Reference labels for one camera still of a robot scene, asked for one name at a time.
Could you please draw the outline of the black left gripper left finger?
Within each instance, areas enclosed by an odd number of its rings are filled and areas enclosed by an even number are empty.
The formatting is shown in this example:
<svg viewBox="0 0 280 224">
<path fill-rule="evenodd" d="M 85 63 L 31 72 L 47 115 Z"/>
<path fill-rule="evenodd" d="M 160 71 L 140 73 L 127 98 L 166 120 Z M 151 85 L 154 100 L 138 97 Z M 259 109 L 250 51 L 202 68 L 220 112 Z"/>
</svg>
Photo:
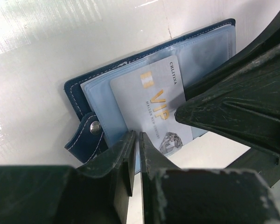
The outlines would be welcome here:
<svg viewBox="0 0 280 224">
<path fill-rule="evenodd" d="M 79 168 L 0 166 L 0 224 L 124 224 L 136 133 Z"/>
</svg>

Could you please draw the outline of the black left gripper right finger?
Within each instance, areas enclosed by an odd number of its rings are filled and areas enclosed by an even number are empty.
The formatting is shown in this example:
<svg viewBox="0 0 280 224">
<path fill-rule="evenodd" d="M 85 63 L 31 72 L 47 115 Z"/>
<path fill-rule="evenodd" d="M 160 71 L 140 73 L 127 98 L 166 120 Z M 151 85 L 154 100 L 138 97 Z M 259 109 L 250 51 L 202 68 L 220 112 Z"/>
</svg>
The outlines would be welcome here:
<svg viewBox="0 0 280 224">
<path fill-rule="evenodd" d="M 265 180 L 250 169 L 181 169 L 139 134 L 146 224 L 280 224 Z"/>
</svg>

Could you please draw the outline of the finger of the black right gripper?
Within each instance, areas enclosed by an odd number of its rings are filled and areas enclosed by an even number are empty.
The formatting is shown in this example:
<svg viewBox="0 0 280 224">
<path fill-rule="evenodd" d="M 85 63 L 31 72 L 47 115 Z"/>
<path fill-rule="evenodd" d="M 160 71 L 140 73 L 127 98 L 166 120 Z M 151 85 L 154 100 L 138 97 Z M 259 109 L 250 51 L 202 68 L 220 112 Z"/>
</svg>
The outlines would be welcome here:
<svg viewBox="0 0 280 224">
<path fill-rule="evenodd" d="M 175 118 L 280 158 L 280 44 L 188 100 Z"/>
</svg>

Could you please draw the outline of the blue leather card holder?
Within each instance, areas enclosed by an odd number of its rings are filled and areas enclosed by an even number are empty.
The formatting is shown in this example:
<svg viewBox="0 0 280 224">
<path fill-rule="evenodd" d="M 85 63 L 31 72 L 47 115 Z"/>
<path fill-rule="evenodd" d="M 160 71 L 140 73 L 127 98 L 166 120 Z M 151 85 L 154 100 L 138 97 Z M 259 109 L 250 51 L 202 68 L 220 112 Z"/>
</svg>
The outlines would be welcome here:
<svg viewBox="0 0 280 224">
<path fill-rule="evenodd" d="M 234 19 L 224 20 L 67 81 L 64 90 L 81 123 L 66 149 L 86 163 L 129 131 L 110 87 L 111 80 L 177 56 L 185 95 L 186 87 L 235 55 L 235 24 Z M 191 130 L 193 139 L 205 133 L 200 128 Z"/>
</svg>

